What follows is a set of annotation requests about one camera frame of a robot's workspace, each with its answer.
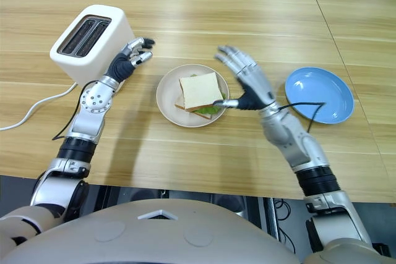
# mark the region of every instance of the black cable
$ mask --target black cable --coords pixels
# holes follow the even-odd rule
[[[278,210],[278,209],[282,208],[283,206],[286,207],[286,209],[287,209],[287,214],[286,214],[285,217],[278,219],[278,221],[284,221],[284,220],[286,220],[287,218],[289,218],[289,216],[290,216],[290,214],[291,214],[291,207],[290,207],[290,205],[289,205],[288,202],[284,201],[284,199],[277,200],[277,201],[275,202],[275,209]],[[294,244],[294,242],[290,239],[289,235],[287,235],[287,233],[286,233],[281,227],[278,227],[278,229],[279,229],[279,232],[283,235],[283,238],[285,239],[284,242],[282,241],[282,238],[280,238],[279,241],[280,241],[281,243],[283,243],[283,244],[286,245],[287,240],[289,240],[290,243],[291,243],[291,245],[293,246],[293,253],[296,253],[295,244]]]
[[[326,104],[325,102],[296,102],[296,103],[291,103],[291,104],[287,104],[287,105],[281,106],[281,107],[279,108],[279,110],[282,110],[282,109],[284,109],[284,108],[289,108],[289,107],[291,107],[291,106],[296,106],[296,105],[319,105],[319,106],[317,107],[317,109],[315,110],[314,114],[312,115],[311,120],[309,121],[308,129],[307,129],[307,133],[309,133],[309,131],[311,130],[312,124],[313,124],[313,122],[314,122],[314,119],[315,119],[315,117],[316,117],[317,112],[318,112],[318,111],[320,110],[320,108],[321,108],[323,105],[325,105],[325,104]]]
[[[289,203],[287,203],[286,201],[284,201],[284,199],[281,199],[281,200],[278,200],[278,201],[275,202],[275,207],[276,207],[276,209],[279,209],[279,208],[281,208],[282,206],[285,206],[285,207],[286,207],[286,209],[287,209],[287,214],[286,214],[285,217],[278,219],[279,221],[284,221],[284,220],[286,220],[286,219],[290,216],[290,214],[291,214],[291,207],[290,207]]]
[[[290,241],[291,245],[293,246],[293,253],[295,254],[296,246],[295,246],[294,242],[290,239],[289,235],[287,235],[287,233],[281,227],[279,227],[279,231],[285,236],[285,238],[287,238]]]
[[[80,92],[79,99],[77,100],[77,105],[75,106],[75,110],[74,110],[74,112],[73,112],[71,118],[69,119],[69,121],[67,122],[67,124],[62,128],[62,130],[59,131],[59,133],[56,134],[56,135],[52,138],[52,140],[57,140],[57,139],[60,139],[60,138],[64,138],[64,136],[60,136],[60,135],[62,134],[63,131],[65,131],[65,129],[66,129],[66,128],[70,125],[70,123],[73,121],[73,118],[74,118],[75,114],[77,114],[77,111],[78,111],[79,106],[80,106],[80,98],[81,98],[81,95],[83,94],[84,90],[86,89],[86,87],[87,87],[88,85],[90,85],[91,83],[95,83],[95,82],[97,82],[97,80],[91,80],[90,82],[86,83],[86,84],[84,85],[84,87],[82,87],[81,92]]]
[[[44,175],[44,173],[45,173],[45,171],[43,171],[37,178],[36,178],[36,182],[35,182],[35,185],[33,186],[33,192],[32,192],[32,195],[35,193],[35,191],[36,191],[36,188],[37,188],[37,185],[38,185],[38,183],[39,183],[39,181],[40,181],[40,179],[43,177],[43,175]]]

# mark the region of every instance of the white power cord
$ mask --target white power cord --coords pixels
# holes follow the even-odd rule
[[[45,101],[52,100],[52,99],[55,99],[55,98],[59,98],[59,97],[62,97],[62,96],[64,96],[64,95],[69,94],[71,91],[73,91],[73,89],[74,89],[76,86],[77,86],[77,83],[73,83],[73,85],[71,85],[71,87],[70,87],[67,91],[65,91],[65,92],[63,92],[63,93],[61,93],[61,94],[54,95],[54,96],[51,96],[51,97],[48,97],[48,98],[44,98],[44,99],[42,99],[42,100],[40,100],[40,101],[37,101],[37,102],[29,109],[29,111],[27,112],[26,116],[25,116],[22,120],[20,120],[20,122],[14,124],[14,125],[8,126],[8,127],[0,128],[0,131],[9,130],[9,129],[12,129],[12,128],[15,128],[15,127],[18,127],[18,126],[22,125],[24,122],[27,121],[27,119],[30,117],[30,115],[32,114],[33,110],[34,110],[37,106],[39,106],[40,104],[42,104],[42,103],[45,102]]]

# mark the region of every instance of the beige plate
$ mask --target beige plate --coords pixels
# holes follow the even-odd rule
[[[183,111],[174,105],[178,97],[182,94],[179,83],[180,77],[190,77],[193,74],[209,74],[211,72],[216,73],[220,91],[224,93],[226,95],[225,97],[228,99],[230,97],[230,91],[227,83],[217,71],[203,65],[187,64],[169,71],[158,84],[157,105],[160,108],[161,113],[172,123],[183,127],[202,127],[216,121],[225,112],[225,109],[222,109],[217,114],[212,115],[212,118],[208,120],[197,116],[196,114]]]

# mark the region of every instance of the sandwich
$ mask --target sandwich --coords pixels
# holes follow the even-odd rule
[[[213,106],[223,95],[218,87],[216,73],[193,75],[179,79],[182,95],[176,100],[175,106],[206,119],[221,110]]]

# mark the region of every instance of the plate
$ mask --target plate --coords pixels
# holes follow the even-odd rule
[[[304,67],[292,72],[285,83],[289,103],[326,102],[316,114],[315,122],[337,124],[347,120],[353,113],[355,103],[348,85],[332,72],[316,67]],[[308,119],[317,106],[293,107]]]
[[[225,109],[212,115],[212,118],[208,120],[196,114],[183,111],[174,105],[178,97],[182,94],[179,83],[180,77],[190,77],[193,74],[209,74],[211,72],[216,73],[219,89],[228,99],[230,97],[230,90],[225,79],[217,71],[204,65],[186,64],[169,71],[158,84],[157,105],[164,117],[176,125],[190,128],[209,125],[221,117]]]

